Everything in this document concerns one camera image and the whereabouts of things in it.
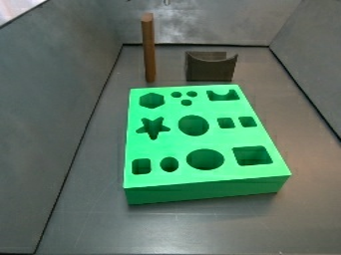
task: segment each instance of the gray floor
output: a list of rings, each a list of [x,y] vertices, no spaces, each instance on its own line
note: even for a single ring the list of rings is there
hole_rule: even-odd
[[[144,87],[141,47],[124,47],[38,253],[339,253],[341,147],[265,48],[157,47],[156,87],[187,85],[183,52],[239,54],[239,84],[292,176],[276,194],[128,206],[122,159],[129,88]]]

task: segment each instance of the green shape sorter board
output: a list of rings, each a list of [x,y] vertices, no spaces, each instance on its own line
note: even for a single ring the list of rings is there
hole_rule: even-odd
[[[130,89],[128,204],[276,192],[290,174],[237,85]]]

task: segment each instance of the wooden cylinder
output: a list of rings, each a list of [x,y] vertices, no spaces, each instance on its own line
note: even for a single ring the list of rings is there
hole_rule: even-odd
[[[142,15],[141,27],[142,27],[142,44],[144,44],[145,81],[148,83],[152,83],[156,77],[154,22],[153,22],[152,13],[145,13]]]

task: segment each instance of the square hole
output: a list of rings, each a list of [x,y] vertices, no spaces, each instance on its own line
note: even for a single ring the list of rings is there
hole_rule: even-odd
[[[233,147],[232,153],[239,165],[256,165],[271,163],[269,155],[263,146]]]
[[[239,123],[244,128],[256,127],[252,117],[239,117]]]
[[[146,174],[150,172],[150,160],[148,158],[134,159],[132,163],[133,174]]]
[[[231,118],[217,118],[219,128],[235,128]]]

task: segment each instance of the small circular hole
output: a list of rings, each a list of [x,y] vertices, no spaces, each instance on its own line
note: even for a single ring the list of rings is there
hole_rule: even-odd
[[[191,105],[191,100],[181,100],[180,103],[183,106],[188,107]]]
[[[177,161],[173,157],[165,157],[160,163],[161,169],[166,172],[172,172],[177,169]]]
[[[192,98],[193,98],[193,97],[196,97],[196,92],[187,92],[185,95],[187,95],[188,97],[192,97]]]
[[[180,94],[180,92],[172,92],[172,93],[171,93],[171,96],[172,96],[173,98],[179,98],[179,97],[181,96],[181,94]]]

